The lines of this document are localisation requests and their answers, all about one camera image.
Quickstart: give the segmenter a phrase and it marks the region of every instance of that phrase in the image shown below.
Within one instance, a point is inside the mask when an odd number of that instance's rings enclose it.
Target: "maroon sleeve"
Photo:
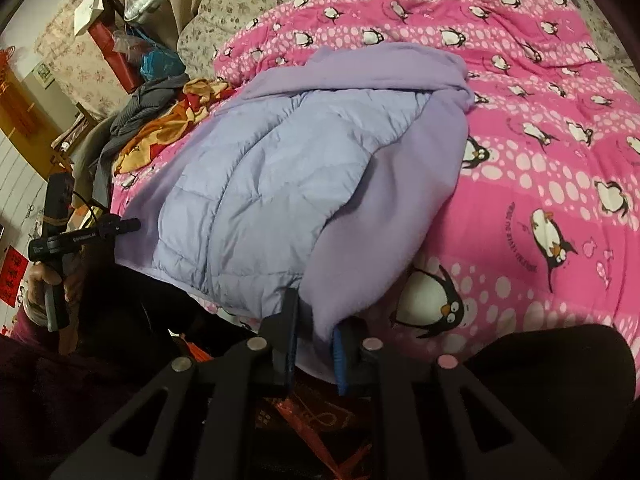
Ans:
[[[58,353],[60,342],[58,332],[49,332],[47,327],[35,324],[29,319],[23,308],[18,311],[11,338],[30,346]]]

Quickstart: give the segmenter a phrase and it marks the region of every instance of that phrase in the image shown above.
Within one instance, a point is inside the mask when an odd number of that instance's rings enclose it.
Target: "pink blanket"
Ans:
[[[477,107],[456,192],[415,267],[365,313],[372,332],[422,358],[465,357],[514,331],[597,322],[638,363],[640,106],[571,1],[294,0],[247,24],[215,67],[241,86],[321,46],[380,41],[462,56]]]

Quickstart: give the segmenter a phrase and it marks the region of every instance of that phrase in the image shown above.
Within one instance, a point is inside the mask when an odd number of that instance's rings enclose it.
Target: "bed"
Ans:
[[[639,88],[600,11],[577,1],[579,10],[571,0],[203,0],[178,49],[191,75],[213,76],[215,58],[215,74],[235,86],[323,45],[412,41],[462,56],[476,107],[458,187],[413,264],[363,313],[370,330],[428,359],[595,322],[615,326],[638,362],[627,276],[640,267],[630,250],[640,228]],[[344,9],[357,27],[340,26]],[[188,139],[118,176],[112,211],[123,213]],[[424,305],[443,293],[449,308],[436,323]]]

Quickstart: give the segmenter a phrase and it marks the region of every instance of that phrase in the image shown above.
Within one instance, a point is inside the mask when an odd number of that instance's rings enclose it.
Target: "black cable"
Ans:
[[[80,200],[82,200],[84,202],[84,205],[87,206],[89,208],[89,213],[91,213],[91,216],[94,217],[94,222],[98,223],[98,218],[96,217],[95,213],[94,213],[94,208],[91,207],[89,205],[89,203],[82,197],[82,195],[80,193],[78,193],[77,191],[74,191],[74,195],[77,196]]]

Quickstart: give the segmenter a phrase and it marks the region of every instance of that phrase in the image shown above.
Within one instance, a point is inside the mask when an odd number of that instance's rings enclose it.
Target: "white wall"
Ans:
[[[29,234],[44,205],[47,186],[44,179],[0,132],[0,268],[9,245],[27,255]],[[11,326],[16,310],[0,300],[0,329]]]
[[[12,69],[18,80],[24,79],[41,61],[33,45],[64,3],[65,0],[25,0],[0,35],[2,48],[15,45]]]

